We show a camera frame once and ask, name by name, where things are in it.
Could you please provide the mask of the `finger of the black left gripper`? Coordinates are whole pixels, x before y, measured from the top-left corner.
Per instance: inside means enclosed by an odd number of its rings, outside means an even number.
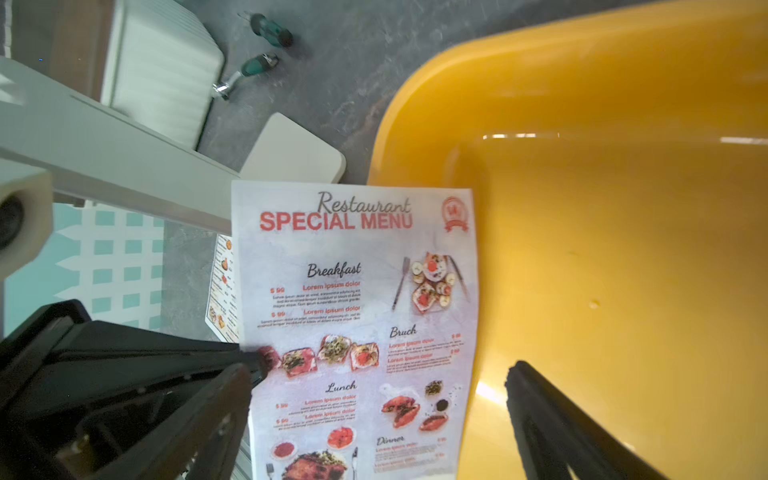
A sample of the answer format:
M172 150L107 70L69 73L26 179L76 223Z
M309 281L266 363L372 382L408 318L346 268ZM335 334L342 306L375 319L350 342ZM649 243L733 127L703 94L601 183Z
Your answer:
M53 350L53 405L107 408L207 382L243 364L251 386L268 376L266 359L235 343L192 340L102 321L73 328Z

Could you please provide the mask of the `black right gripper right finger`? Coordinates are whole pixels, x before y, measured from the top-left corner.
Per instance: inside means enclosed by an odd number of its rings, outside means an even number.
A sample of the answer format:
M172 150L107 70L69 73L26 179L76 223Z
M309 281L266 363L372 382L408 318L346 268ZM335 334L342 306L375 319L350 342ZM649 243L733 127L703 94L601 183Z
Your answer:
M662 479L525 361L509 369L507 408L528 479Z

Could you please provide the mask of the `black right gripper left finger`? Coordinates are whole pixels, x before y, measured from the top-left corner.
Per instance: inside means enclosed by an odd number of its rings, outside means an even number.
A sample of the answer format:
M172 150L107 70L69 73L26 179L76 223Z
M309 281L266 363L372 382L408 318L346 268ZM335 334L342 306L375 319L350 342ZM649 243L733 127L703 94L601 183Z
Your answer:
M251 399L250 370L224 369L93 479L229 479Z

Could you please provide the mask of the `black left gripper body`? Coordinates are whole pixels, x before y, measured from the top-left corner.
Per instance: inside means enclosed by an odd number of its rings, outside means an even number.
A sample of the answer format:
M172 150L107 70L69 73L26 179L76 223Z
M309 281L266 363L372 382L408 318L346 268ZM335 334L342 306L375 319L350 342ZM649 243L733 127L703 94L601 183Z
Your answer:
M176 479L177 337L45 305L1 343L4 479Z

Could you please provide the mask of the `restaurant special menu sheet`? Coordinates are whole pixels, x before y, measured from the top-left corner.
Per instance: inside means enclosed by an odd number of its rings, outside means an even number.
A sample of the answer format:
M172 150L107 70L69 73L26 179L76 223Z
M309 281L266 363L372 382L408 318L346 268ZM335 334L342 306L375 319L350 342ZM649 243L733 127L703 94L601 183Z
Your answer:
M468 189L237 181L257 479L453 479L477 342Z

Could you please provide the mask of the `clear acrylic menu holder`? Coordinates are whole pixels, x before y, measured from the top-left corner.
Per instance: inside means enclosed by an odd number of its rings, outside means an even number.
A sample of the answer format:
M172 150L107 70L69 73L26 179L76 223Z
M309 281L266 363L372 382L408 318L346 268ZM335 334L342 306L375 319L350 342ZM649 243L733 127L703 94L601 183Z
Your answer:
M346 158L336 148L282 113L273 113L239 178L251 181L338 183Z

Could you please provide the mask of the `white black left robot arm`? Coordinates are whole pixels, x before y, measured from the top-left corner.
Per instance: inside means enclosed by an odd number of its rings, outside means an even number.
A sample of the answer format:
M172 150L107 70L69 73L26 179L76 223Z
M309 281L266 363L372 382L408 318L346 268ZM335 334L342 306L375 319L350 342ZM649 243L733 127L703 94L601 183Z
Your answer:
M62 193L229 233L233 171L1 62L1 275L32 263ZM264 358L98 320L79 299L1 343L5 479L228 479Z

